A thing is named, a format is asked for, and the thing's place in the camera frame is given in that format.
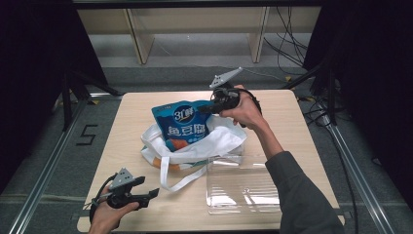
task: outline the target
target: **label on bag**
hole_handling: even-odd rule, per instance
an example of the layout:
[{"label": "label on bag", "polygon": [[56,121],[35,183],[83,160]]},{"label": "label on bag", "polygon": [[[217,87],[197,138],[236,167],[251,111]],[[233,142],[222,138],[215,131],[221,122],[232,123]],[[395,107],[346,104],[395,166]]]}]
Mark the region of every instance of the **label on bag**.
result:
[{"label": "label on bag", "polygon": [[170,152],[197,142],[209,134],[207,119],[210,113],[198,111],[209,100],[179,101],[152,108],[152,114],[162,131]]}]

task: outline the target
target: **hand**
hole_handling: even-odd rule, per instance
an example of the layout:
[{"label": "hand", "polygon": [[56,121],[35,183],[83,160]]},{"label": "hand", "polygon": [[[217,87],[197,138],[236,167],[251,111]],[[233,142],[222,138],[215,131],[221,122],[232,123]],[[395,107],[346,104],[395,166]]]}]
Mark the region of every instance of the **hand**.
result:
[{"label": "hand", "polygon": [[[235,88],[243,89],[244,87],[236,86]],[[237,107],[223,110],[219,113],[219,116],[231,117],[234,119],[234,125],[241,123],[254,130],[268,159],[283,152],[282,146],[271,130],[270,125],[264,119],[251,97],[245,92],[241,92],[240,103]]]},{"label": "hand", "polygon": [[[106,186],[101,194],[109,192],[109,188]],[[93,233],[110,233],[111,230],[115,229],[121,218],[127,213],[136,210],[139,207],[139,203],[129,203],[120,209],[111,208],[106,201],[99,200],[99,206],[96,208],[94,213],[94,219],[92,221],[90,234]]]},{"label": "hand", "polygon": [[[234,88],[243,89],[244,86],[238,85]],[[223,110],[219,113],[219,116],[231,117],[234,119],[234,125],[241,123],[252,130],[266,123],[254,101],[245,92],[240,92],[240,103],[236,108]]]}]

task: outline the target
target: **black curtain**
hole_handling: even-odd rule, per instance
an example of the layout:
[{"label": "black curtain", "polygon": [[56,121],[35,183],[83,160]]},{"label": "black curtain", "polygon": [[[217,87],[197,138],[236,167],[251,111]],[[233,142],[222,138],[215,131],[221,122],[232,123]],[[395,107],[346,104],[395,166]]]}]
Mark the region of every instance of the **black curtain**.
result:
[{"label": "black curtain", "polygon": [[0,2],[0,192],[30,155],[61,93],[63,75],[80,70],[107,84],[71,1],[49,2],[53,5]]},{"label": "black curtain", "polygon": [[[317,65],[351,8],[335,1],[322,9],[305,67]],[[361,1],[336,72],[349,111],[374,154],[413,210],[413,7],[408,1]]]}]

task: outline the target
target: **cable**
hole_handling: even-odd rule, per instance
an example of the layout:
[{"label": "cable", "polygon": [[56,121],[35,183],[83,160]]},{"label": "cable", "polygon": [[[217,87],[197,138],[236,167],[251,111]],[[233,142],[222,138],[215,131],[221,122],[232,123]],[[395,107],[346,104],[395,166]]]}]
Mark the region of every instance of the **cable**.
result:
[{"label": "cable", "polygon": [[[324,127],[324,126],[328,126],[330,123],[327,124],[321,124],[319,122],[319,119],[323,116],[325,116],[326,114],[328,114],[327,111],[325,111],[324,108],[320,107],[316,110],[313,110],[313,108],[319,104],[319,102],[322,101],[322,97],[317,97],[315,103],[310,107],[310,110],[306,113],[303,113],[304,117],[306,117],[307,119],[310,120],[310,122],[307,122],[307,126],[310,126],[311,124],[315,123],[317,126],[319,127]],[[320,112],[320,115],[318,115],[316,118],[313,118],[312,114],[315,112]]]},{"label": "cable", "polygon": [[99,198],[100,198],[100,194],[102,193],[104,187],[106,186],[106,184],[107,184],[108,182],[112,181],[112,180],[116,177],[116,175],[117,175],[117,174],[114,174],[113,176],[109,177],[109,178],[102,184],[102,186],[100,187],[100,189],[99,189],[99,191],[97,192],[96,196],[95,196],[94,198],[92,198],[92,201],[91,201],[90,203],[88,203],[88,204],[85,204],[84,210],[87,209],[90,205],[95,205],[96,207],[98,206],[98,201],[99,201]]},{"label": "cable", "polygon": [[263,73],[251,71],[251,70],[248,70],[248,69],[245,69],[245,68],[243,68],[243,70],[245,70],[245,71],[247,71],[247,72],[249,72],[249,73],[255,74],[255,75],[273,77],[273,78],[276,78],[277,80],[279,80],[279,81],[281,81],[281,82],[288,83],[287,81],[285,81],[285,80],[283,80],[282,78],[279,78],[278,76],[275,76],[275,75],[263,74]]},{"label": "cable", "polygon": [[[291,23],[292,10],[291,10],[291,7],[288,7],[288,22],[287,22],[287,23],[285,23],[285,20],[283,19],[282,14],[281,14],[281,12],[280,12],[280,9],[279,9],[278,7],[277,7],[276,9],[277,9],[277,12],[278,12],[278,14],[279,14],[279,16],[280,16],[280,19],[282,20],[282,24],[283,24],[283,26],[284,26],[284,28],[285,28],[285,33],[284,33],[284,36],[283,36],[283,37],[281,37],[281,36],[277,33],[277,35],[282,39],[282,42],[281,42],[281,44],[280,44],[280,47],[279,47],[279,48],[276,48],[276,47],[273,46],[266,38],[264,38],[264,40],[270,45],[270,47],[271,47],[273,50],[275,50],[276,52],[278,52],[278,55],[277,55],[277,64],[278,64],[278,66],[279,66],[279,69],[282,70],[282,72],[284,72],[284,73],[286,73],[286,74],[290,74],[290,75],[303,75],[303,74],[297,74],[297,73],[287,72],[287,71],[285,71],[284,69],[282,69],[282,67],[281,67],[281,65],[280,65],[280,55],[282,55],[282,56],[284,56],[286,59],[289,59],[290,61],[294,62],[295,64],[297,64],[297,65],[299,65],[299,66],[303,66],[303,60],[302,60],[302,59],[304,58],[304,55],[303,55],[303,53],[301,52],[300,48],[306,50],[307,47],[305,47],[303,44],[299,43],[299,42],[294,38],[294,36],[293,36],[293,34],[292,34],[292,23]],[[288,35],[288,36],[291,38],[291,41],[289,41],[289,40],[287,40],[287,39],[285,38],[286,35]],[[293,45],[294,50],[295,50],[295,53],[296,53],[296,55],[297,55],[297,58],[294,58],[293,56],[288,55],[287,53],[285,53],[285,52],[282,51],[282,45],[283,45],[284,42],[288,42],[288,43],[291,43],[291,44]]]}]

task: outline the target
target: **gray carpet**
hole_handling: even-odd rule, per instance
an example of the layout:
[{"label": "gray carpet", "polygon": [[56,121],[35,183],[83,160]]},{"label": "gray carpet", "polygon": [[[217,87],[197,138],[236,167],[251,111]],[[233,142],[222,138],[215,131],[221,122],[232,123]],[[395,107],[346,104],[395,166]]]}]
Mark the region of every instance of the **gray carpet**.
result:
[{"label": "gray carpet", "polygon": [[[104,68],[110,86],[121,92],[208,90],[208,84],[214,75],[230,70],[224,67]],[[248,70],[275,75],[279,78],[285,76],[282,71],[274,67],[249,68]],[[302,69],[290,69],[289,71],[303,72]],[[233,84],[238,83],[252,90],[278,89],[284,84],[275,77],[255,75],[247,71],[233,80]],[[297,96],[307,96],[310,84],[311,80],[298,86],[295,90]],[[94,87],[90,87],[90,91],[101,93],[101,90]],[[110,98],[101,99],[98,104],[86,106],[25,233],[78,233],[77,218],[81,215],[84,200],[119,104],[118,99]],[[309,111],[313,104],[310,101],[299,102],[303,112]],[[339,113],[337,120],[347,144],[357,156],[358,165],[384,207],[396,233],[411,233],[413,230],[412,212],[403,202],[383,169],[371,163],[374,155],[357,126],[350,119],[345,112],[342,112]],[[95,135],[94,141],[92,145],[79,145],[79,143],[90,140],[81,137],[87,125],[95,126],[88,127],[86,131],[87,134]],[[63,109],[59,105],[56,112],[51,115],[47,128],[39,136],[31,156],[22,162],[1,196],[0,233],[7,233],[10,229],[25,196],[31,191],[37,176],[42,172],[50,157],[61,135],[62,127]],[[309,130],[340,207],[346,215],[350,215],[346,219],[346,233],[354,233],[355,220],[351,218],[351,215],[354,215],[353,203],[337,150],[325,128],[312,124]],[[356,194],[359,233],[377,233],[375,223],[354,186],[353,190]]]}]

